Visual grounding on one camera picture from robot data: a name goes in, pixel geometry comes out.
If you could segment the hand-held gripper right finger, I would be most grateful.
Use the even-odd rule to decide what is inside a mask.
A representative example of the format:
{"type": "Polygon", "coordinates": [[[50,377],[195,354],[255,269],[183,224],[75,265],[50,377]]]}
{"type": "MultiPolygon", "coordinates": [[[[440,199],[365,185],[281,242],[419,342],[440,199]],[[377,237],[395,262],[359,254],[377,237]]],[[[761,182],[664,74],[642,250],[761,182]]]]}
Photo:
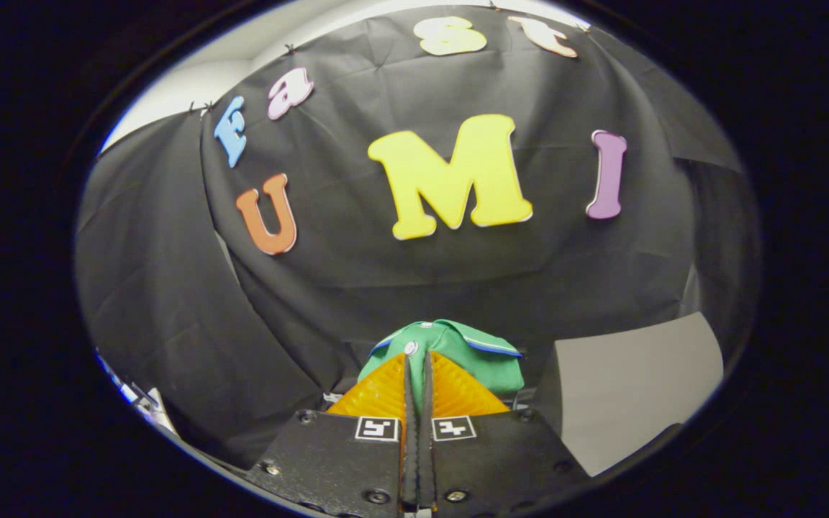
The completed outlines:
{"type": "Polygon", "coordinates": [[[424,361],[418,506],[433,515],[524,515],[592,479],[536,409],[507,409],[437,352],[424,361]]]}

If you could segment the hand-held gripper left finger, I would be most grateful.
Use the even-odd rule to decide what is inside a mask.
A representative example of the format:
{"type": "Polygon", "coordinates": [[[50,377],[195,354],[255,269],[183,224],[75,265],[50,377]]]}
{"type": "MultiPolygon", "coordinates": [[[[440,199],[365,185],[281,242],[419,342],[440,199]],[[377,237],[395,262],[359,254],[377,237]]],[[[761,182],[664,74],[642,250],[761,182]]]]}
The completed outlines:
{"type": "Polygon", "coordinates": [[[410,360],[384,362],[327,411],[297,411],[249,482],[328,515],[403,515],[417,508],[419,419],[410,360]]]}

